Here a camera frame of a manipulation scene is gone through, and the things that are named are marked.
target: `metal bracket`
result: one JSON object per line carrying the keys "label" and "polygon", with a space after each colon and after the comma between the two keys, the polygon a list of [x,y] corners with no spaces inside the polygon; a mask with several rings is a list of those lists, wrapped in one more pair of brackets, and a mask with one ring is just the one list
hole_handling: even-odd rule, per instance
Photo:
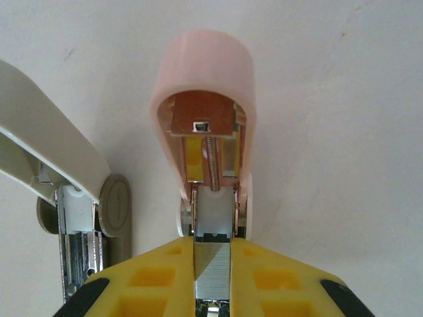
{"label": "metal bracket", "polygon": [[56,208],[38,198],[37,218],[48,233],[59,235],[63,301],[66,302],[87,278],[102,269],[132,256],[132,195],[123,175],[112,174],[103,184],[99,204],[91,201],[89,230],[74,231],[67,226],[66,215],[82,213],[81,206],[66,202],[62,185],[56,190]]}

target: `stapler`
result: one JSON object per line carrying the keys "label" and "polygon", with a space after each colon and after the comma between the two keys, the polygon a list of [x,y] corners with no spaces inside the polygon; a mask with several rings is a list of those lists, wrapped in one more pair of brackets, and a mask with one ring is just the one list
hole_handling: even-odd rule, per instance
{"label": "stapler", "polygon": [[111,174],[56,105],[4,61],[0,102],[0,172],[38,196],[38,222],[59,238],[67,302],[90,275],[131,258],[129,183]]}
{"label": "stapler", "polygon": [[[24,125],[40,127],[37,120],[42,118],[36,110],[26,114],[25,120],[15,111],[24,111],[28,107],[25,102],[35,99],[32,94],[42,96],[37,98],[48,104],[45,107],[54,106],[26,78],[28,82],[20,86],[20,91],[31,93],[26,92],[28,99],[20,100],[15,96],[19,91],[14,82],[23,75],[10,65],[2,67],[11,72],[11,84],[5,87],[11,91],[7,101],[17,104],[1,113],[2,168],[18,166],[18,170],[6,172],[41,192],[40,223],[46,230],[59,233],[66,290],[69,267],[74,267],[72,261],[68,262],[74,258],[67,252],[75,246],[69,236],[77,232],[82,241],[84,234],[98,240],[100,236],[107,237],[108,243],[117,237],[120,231],[108,231],[116,228],[114,223],[104,224],[104,210],[110,212],[107,215],[113,221],[122,219],[121,210],[125,210],[126,221],[130,221],[129,185],[123,176],[110,176],[106,162],[56,108],[52,110],[54,119],[69,130],[69,148],[46,152],[44,142],[26,134],[27,129],[18,129]],[[85,275],[76,285],[76,293],[65,298],[56,317],[373,316],[338,277],[249,241],[254,94],[252,57],[238,40],[222,32],[201,30],[185,33],[171,42],[149,107],[158,140],[178,181],[176,228],[180,238],[122,263],[110,262],[112,266],[108,268],[94,265],[91,275],[87,274],[90,262],[77,266],[82,268],[77,272]],[[31,121],[31,116],[35,116],[35,121]],[[67,144],[58,142],[58,135],[46,132],[43,136],[54,144]],[[77,142],[83,146],[71,148]],[[5,156],[3,148],[10,153]],[[71,160],[79,151],[85,152],[84,160]],[[11,165],[18,159],[21,163]],[[115,182],[120,182],[121,192],[111,190]],[[50,190],[38,189],[43,186]],[[76,220],[82,219],[76,215],[80,205],[73,197],[77,195],[87,200],[87,219],[91,220],[87,227],[80,227],[82,220]],[[68,229],[68,218],[72,219],[71,224],[75,221],[78,225],[69,225]],[[126,246],[126,241],[121,239],[121,246]],[[97,251],[97,240],[93,242]],[[129,255],[129,251],[122,253],[119,260]]]}

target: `white plastic part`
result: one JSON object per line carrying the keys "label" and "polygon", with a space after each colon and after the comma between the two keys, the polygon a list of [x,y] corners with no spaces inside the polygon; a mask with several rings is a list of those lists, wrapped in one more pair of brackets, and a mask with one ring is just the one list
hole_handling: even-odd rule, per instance
{"label": "white plastic part", "polygon": [[43,162],[98,202],[101,187],[110,175],[107,162],[33,81],[1,60],[0,133],[3,173],[52,203],[54,188],[35,184],[34,164],[25,159],[29,153],[35,165],[37,160]]}
{"label": "white plastic part", "polygon": [[213,233],[231,238],[233,204],[232,188],[212,192],[209,187],[198,186],[197,236]]}
{"label": "white plastic part", "polygon": [[72,185],[63,186],[63,206],[67,234],[93,231],[93,201],[88,195]]}
{"label": "white plastic part", "polygon": [[184,224],[191,223],[191,211],[186,210],[185,204],[180,198],[180,192],[177,192],[175,195],[177,195],[178,199],[180,200],[180,205],[178,205],[176,208],[176,229],[179,236],[187,236],[189,233],[187,226],[184,226],[182,222]]}
{"label": "white plastic part", "polygon": [[[184,222],[188,221],[190,215],[187,210],[185,210],[184,204],[181,202],[180,206],[176,208],[176,229],[178,231],[179,236],[184,236],[184,231],[182,229],[182,219],[181,217],[185,217]],[[246,225],[246,233],[245,233],[245,240],[250,240],[252,234],[252,175],[249,175],[249,192],[247,197],[247,225]]]}

